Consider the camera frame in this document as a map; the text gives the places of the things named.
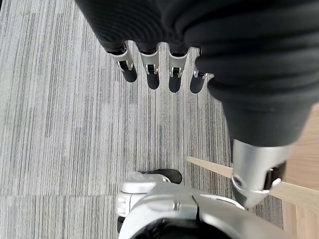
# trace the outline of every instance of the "silver metal joint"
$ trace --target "silver metal joint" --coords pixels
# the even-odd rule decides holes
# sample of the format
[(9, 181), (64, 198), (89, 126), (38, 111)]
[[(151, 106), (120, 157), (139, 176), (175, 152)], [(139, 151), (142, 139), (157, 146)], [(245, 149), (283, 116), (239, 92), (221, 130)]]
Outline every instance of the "silver metal joint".
[(180, 78), (185, 68), (187, 59), (187, 53), (184, 56), (173, 56), (169, 53), (168, 65), (169, 65), (169, 76), (173, 77), (174, 69), (178, 69), (178, 77)]
[(194, 66), (194, 73), (193, 73), (193, 75), (194, 75), (195, 78), (198, 77), (198, 73), (199, 73), (198, 68), (197, 68), (196, 66)]
[(141, 58), (143, 62), (143, 66), (145, 68), (146, 74), (150, 74), (149, 67), (153, 66), (154, 74), (156, 75), (159, 72), (159, 65), (160, 65), (160, 58), (159, 58), (159, 51), (156, 50), (153, 54), (144, 54), (141, 52)]
[(131, 56), (131, 53), (127, 46), (125, 46), (125, 52), (121, 55), (115, 55), (110, 53), (113, 60), (116, 62), (116, 64), (120, 67), (121, 71), (125, 71), (126, 69), (122, 66), (122, 64), (125, 64), (127, 69), (131, 71), (133, 69), (133, 59)]
[(284, 173), (290, 152), (291, 145), (258, 147), (234, 140), (232, 186), (236, 200), (247, 208), (261, 202), (281, 182), (278, 175)]

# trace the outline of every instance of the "gray carpet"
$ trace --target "gray carpet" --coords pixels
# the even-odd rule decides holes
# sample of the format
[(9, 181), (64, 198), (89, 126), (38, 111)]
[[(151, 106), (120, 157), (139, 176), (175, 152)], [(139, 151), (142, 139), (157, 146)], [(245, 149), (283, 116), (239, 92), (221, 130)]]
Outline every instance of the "gray carpet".
[[(175, 168), (183, 184), (232, 197), (230, 181), (185, 163), (230, 166), (221, 105), (189, 91), (194, 50), (177, 94), (126, 83), (72, 0), (4, 0), (0, 12), (0, 238), (117, 237), (114, 198), (128, 172)], [(282, 227), (281, 201), (252, 210)]]

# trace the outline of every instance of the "metal bracket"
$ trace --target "metal bracket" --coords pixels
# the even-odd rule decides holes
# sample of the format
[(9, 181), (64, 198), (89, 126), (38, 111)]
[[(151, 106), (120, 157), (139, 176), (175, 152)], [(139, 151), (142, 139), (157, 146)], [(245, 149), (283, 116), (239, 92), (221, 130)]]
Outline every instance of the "metal bracket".
[(173, 56), (171, 53), (169, 53), (168, 65), (170, 77), (173, 77), (174, 75), (174, 68), (178, 69), (178, 77), (180, 78), (182, 76), (186, 59), (187, 53), (184, 56)]
[(154, 66), (154, 74), (156, 75), (159, 72), (159, 51), (156, 50), (153, 54), (145, 54), (141, 52), (141, 58), (143, 62), (143, 66), (145, 68), (146, 74), (150, 74), (149, 72), (149, 66)]
[(126, 69), (122, 67), (121, 62), (125, 62), (127, 69), (131, 71), (133, 69), (133, 60), (131, 53), (127, 46), (125, 46), (125, 52), (121, 55), (115, 55), (110, 53), (113, 60), (116, 62), (116, 64), (120, 67), (121, 71), (125, 71)]

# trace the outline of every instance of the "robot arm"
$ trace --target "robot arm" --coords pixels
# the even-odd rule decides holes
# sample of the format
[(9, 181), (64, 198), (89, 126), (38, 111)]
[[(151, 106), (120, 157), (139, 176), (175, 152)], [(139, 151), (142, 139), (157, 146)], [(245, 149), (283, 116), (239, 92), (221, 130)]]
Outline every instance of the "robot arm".
[(283, 178), (292, 144), (319, 101), (319, 2), (313, 0), (76, 0), (128, 82), (137, 78), (127, 40), (141, 53), (148, 85), (159, 79), (159, 42), (169, 44), (169, 89), (181, 85), (189, 47), (200, 48), (191, 90), (206, 73), (233, 143), (233, 190), (245, 207)]

